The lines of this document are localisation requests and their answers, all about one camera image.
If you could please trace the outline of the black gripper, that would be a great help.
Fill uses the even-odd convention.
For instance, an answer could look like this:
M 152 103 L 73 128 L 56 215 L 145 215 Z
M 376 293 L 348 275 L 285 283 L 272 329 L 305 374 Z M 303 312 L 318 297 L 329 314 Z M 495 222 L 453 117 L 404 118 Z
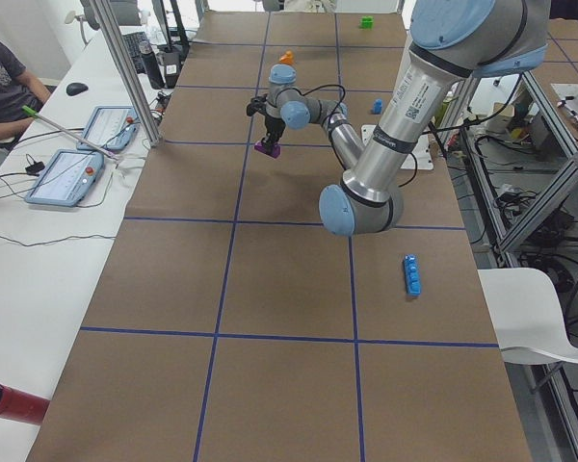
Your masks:
M 267 135 L 262 139 L 262 146 L 266 150 L 271 149 L 272 152 L 279 152 L 280 145 L 278 141 L 279 137 L 281 137 L 284 133 L 285 122 L 279 117 L 265 115 L 265 127 L 267 130 Z

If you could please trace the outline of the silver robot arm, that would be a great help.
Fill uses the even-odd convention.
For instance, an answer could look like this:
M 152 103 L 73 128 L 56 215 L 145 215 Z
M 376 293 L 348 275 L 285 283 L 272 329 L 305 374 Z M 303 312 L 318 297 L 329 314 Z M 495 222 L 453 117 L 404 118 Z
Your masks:
M 255 150 L 278 157 L 285 128 L 318 124 L 344 167 L 325 187 L 320 218 L 335 235 L 379 233 L 395 225 L 403 199 L 394 182 L 449 89 L 469 77 L 519 74 L 538 67 L 547 48 L 548 1 L 419 1 L 404 58 L 407 69 L 369 141 L 362 142 L 336 101 L 307 97 L 295 86 L 296 71 L 272 67 L 269 91 L 247 106 L 265 117 L 266 136 Z

